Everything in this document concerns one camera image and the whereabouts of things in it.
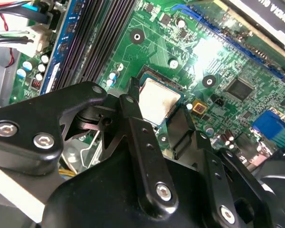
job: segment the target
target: power connector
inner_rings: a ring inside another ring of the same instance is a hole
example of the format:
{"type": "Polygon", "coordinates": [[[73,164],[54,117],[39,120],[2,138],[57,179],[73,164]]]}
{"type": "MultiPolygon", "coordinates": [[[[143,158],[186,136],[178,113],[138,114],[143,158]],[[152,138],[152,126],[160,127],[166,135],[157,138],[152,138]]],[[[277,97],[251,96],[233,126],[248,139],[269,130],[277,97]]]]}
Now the power connector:
{"type": "Polygon", "coordinates": [[[14,48],[16,48],[19,52],[29,57],[34,57],[36,54],[49,46],[49,41],[52,34],[51,30],[46,29],[42,25],[34,25],[27,27],[25,31],[28,32],[26,35],[28,39],[32,40],[33,42],[14,45],[14,48]]]}

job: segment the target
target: red wire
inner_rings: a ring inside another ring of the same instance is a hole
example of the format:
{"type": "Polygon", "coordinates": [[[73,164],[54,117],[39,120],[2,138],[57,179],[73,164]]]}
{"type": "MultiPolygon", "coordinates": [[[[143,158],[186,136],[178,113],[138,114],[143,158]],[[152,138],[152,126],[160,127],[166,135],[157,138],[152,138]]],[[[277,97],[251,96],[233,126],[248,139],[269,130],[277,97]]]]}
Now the red wire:
{"type": "MultiPolygon", "coordinates": [[[[5,17],[4,17],[4,15],[2,13],[0,14],[0,17],[2,18],[2,20],[4,22],[4,29],[5,29],[5,31],[8,31],[9,27],[8,27],[8,24],[6,23],[5,17]]],[[[8,67],[10,67],[11,65],[13,65],[15,63],[15,58],[14,58],[14,54],[13,54],[12,48],[9,49],[9,54],[10,54],[10,61],[9,61],[9,64],[5,68],[8,68],[8,67]]]]}

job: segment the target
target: small orange component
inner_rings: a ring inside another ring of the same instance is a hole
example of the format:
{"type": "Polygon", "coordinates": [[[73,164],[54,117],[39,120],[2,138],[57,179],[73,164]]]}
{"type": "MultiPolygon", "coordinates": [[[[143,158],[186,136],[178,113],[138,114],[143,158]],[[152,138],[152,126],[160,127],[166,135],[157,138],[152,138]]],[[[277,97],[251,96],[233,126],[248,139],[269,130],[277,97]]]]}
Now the small orange component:
{"type": "Polygon", "coordinates": [[[193,111],[200,114],[200,115],[203,115],[205,113],[207,109],[207,105],[199,100],[195,100],[193,102],[193,111]]]}

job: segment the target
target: black ram slot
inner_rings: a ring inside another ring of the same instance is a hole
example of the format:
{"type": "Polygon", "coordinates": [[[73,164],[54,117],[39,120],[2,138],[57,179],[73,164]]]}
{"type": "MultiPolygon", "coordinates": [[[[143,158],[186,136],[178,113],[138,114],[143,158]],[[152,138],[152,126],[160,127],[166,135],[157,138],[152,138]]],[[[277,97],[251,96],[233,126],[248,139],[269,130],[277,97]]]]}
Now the black ram slot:
{"type": "Polygon", "coordinates": [[[71,85],[73,76],[81,63],[81,57],[87,50],[89,40],[95,32],[96,25],[102,16],[101,13],[104,11],[103,9],[107,7],[107,4],[110,4],[109,0],[88,1],[77,25],[74,40],[64,67],[62,67],[63,70],[59,82],[55,85],[55,89],[61,89],[71,85]]]}
{"type": "Polygon", "coordinates": [[[69,86],[74,82],[97,81],[135,3],[136,0],[89,1],[55,89],[69,86]]]}
{"type": "MultiPolygon", "coordinates": [[[[133,5],[131,5],[130,2],[126,1],[126,3],[127,3],[127,5],[124,8],[121,8],[122,14],[125,14],[126,13],[125,11],[127,11],[129,8],[133,7],[133,5]]],[[[99,58],[98,65],[96,65],[96,67],[90,68],[92,71],[90,71],[88,73],[88,76],[89,76],[88,81],[96,82],[98,80],[99,76],[101,75],[101,73],[102,73],[102,71],[106,65],[106,62],[108,61],[116,43],[120,37],[121,31],[123,31],[124,26],[128,21],[129,16],[130,16],[130,14],[128,14],[128,17],[117,18],[118,20],[120,20],[118,22],[119,26],[114,28],[114,32],[113,32],[113,36],[112,36],[113,39],[108,41],[109,45],[104,44],[104,47],[106,49],[103,48],[101,50],[101,53],[99,55],[101,58],[99,58]]]]}
{"type": "Polygon", "coordinates": [[[101,27],[97,41],[89,52],[82,73],[82,81],[96,82],[115,47],[121,32],[133,10],[135,1],[121,0],[112,4],[111,17],[101,27]]]}

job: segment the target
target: blue ram slot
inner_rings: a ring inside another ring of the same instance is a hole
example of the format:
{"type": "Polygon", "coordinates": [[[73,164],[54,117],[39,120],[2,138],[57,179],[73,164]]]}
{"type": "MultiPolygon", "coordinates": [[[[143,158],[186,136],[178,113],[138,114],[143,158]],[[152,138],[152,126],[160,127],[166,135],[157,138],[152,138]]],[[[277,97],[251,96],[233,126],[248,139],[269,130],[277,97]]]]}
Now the blue ram slot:
{"type": "Polygon", "coordinates": [[[182,13],[184,13],[190,17],[193,17],[195,20],[197,20],[198,22],[205,25],[207,28],[209,28],[210,30],[215,32],[218,36],[220,36],[221,38],[226,40],[228,43],[233,45],[236,49],[238,49],[243,54],[248,56],[250,59],[254,60],[256,63],[260,64],[265,69],[269,70],[277,78],[279,78],[281,80],[285,78],[285,76],[283,74],[281,74],[278,70],[276,70],[275,68],[273,68],[271,66],[270,67],[267,66],[264,60],[255,56],[251,51],[249,51],[248,49],[244,48],[242,45],[237,43],[233,38],[223,35],[218,27],[216,27],[215,25],[212,25],[210,22],[208,22],[206,19],[204,19],[203,16],[200,15],[199,13],[192,11],[189,8],[189,6],[179,4],[179,5],[174,6],[171,10],[181,10],[182,13]]]}
{"type": "Polygon", "coordinates": [[[74,37],[74,28],[80,18],[85,0],[72,0],[68,6],[68,10],[63,22],[62,29],[58,35],[54,46],[50,64],[48,65],[46,76],[40,91],[40,94],[48,93],[52,90],[54,82],[60,77],[60,66],[63,65],[67,54],[68,47],[74,37]]]}

